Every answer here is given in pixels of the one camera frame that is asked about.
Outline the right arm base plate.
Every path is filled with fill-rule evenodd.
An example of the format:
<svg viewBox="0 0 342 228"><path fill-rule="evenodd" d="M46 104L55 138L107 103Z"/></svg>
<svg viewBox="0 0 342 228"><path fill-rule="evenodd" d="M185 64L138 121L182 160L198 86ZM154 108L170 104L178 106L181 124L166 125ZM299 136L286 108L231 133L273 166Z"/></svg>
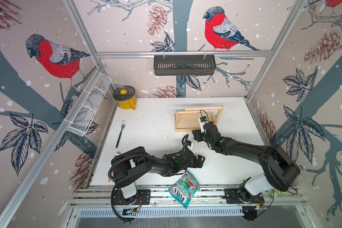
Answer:
<svg viewBox="0 0 342 228"><path fill-rule="evenodd" d="M237 188L224 189L225 196L223 197L227 204L265 204L263 195L259 193L256 196L251 195L245 190Z"/></svg>

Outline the wooden jewelry display stand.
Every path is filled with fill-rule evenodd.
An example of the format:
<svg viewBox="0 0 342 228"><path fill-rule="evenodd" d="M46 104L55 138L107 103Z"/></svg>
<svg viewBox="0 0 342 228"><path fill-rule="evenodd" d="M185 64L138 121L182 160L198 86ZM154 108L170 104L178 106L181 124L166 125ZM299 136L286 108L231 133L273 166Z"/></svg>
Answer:
<svg viewBox="0 0 342 228"><path fill-rule="evenodd" d="M185 108L175 113L175 132L191 132L200 129L199 118L206 116L218 125L224 106Z"/></svg>

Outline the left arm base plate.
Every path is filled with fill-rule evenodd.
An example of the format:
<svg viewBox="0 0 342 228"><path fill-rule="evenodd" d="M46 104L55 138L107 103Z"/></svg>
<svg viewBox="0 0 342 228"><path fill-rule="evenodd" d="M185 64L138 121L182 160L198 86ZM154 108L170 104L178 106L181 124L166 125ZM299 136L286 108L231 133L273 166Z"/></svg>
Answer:
<svg viewBox="0 0 342 228"><path fill-rule="evenodd" d="M149 205L151 197L150 190L138 190L137 193L126 199L120 189L115 189L111 193L111 200L113 205Z"/></svg>

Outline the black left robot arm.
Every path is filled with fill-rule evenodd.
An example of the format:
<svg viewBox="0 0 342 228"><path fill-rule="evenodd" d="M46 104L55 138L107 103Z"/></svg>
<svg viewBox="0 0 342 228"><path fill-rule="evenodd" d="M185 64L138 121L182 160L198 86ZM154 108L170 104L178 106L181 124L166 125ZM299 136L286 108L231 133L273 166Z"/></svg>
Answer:
<svg viewBox="0 0 342 228"><path fill-rule="evenodd" d="M111 160L108 178L120 189L124 199L134 199L138 196L135 181L147 173L155 173L162 177L172 177L185 173L189 168L202 168L205 157L194 155L186 134L182 138L180 151L165 154L157 158L146 152L142 146L136 147L124 154L115 156Z"/></svg>

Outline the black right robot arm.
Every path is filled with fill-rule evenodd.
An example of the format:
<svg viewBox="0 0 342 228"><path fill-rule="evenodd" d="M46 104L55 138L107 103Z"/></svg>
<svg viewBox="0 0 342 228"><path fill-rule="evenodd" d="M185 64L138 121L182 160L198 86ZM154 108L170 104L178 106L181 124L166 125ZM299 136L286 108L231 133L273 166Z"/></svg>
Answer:
<svg viewBox="0 0 342 228"><path fill-rule="evenodd" d="M211 150L226 156L237 156L259 164L263 173L249 177L238 188L239 199L250 202L268 190L286 192L301 170L293 159L276 143L270 146L253 145L223 137L213 122L192 130L197 142L206 142Z"/></svg>

